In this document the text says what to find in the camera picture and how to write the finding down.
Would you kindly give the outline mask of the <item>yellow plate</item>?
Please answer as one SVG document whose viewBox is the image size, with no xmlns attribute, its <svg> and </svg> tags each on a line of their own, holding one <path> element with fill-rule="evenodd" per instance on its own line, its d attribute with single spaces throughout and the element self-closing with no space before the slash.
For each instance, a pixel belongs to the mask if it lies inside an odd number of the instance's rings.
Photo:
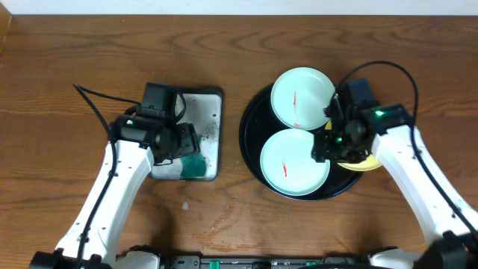
<svg viewBox="0 0 478 269">
<path fill-rule="evenodd" d="M 369 154 L 364 161 L 361 161 L 356 164 L 339 161 L 338 159 L 335 159 L 332 155 L 329 157 L 329 159 L 338 163 L 341 167 L 345 169 L 356 172 L 366 172 L 377 169 L 382 166 L 382 164 L 372 154 Z"/>
</svg>

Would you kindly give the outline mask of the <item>green sponge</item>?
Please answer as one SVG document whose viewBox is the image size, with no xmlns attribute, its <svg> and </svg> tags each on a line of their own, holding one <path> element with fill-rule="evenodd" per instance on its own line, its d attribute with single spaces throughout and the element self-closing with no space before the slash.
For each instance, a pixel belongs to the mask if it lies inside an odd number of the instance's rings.
<svg viewBox="0 0 478 269">
<path fill-rule="evenodd" d="M 182 165 L 180 177 L 182 179 L 199 179 L 205 176 L 207 164 L 201 153 L 182 157 L 180 161 Z"/>
</svg>

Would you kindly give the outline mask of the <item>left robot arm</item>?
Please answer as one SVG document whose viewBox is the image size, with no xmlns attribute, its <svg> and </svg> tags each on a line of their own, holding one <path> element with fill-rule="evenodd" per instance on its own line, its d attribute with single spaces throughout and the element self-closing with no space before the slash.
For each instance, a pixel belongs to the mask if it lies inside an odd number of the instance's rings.
<svg viewBox="0 0 478 269">
<path fill-rule="evenodd" d="M 155 166 L 199 151 L 195 128 L 173 118 L 122 114 L 108 127 L 109 143 L 85 204 L 51 253 L 36 252 L 30 268 L 159 268 L 147 246 L 117 256 L 137 192 Z"/>
</svg>

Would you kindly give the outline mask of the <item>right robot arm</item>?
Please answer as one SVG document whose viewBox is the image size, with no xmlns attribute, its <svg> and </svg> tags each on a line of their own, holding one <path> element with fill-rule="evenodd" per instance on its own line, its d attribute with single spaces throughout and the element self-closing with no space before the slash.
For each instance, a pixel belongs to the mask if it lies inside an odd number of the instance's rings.
<svg viewBox="0 0 478 269">
<path fill-rule="evenodd" d="M 372 155 L 412 208 L 426 240 L 423 253 L 398 248 L 367 256 L 365 268 L 476 268 L 477 211 L 450 184 L 402 105 L 354 108 L 351 117 L 330 105 L 330 130 L 314 136 L 312 158 L 356 163 Z"/>
</svg>

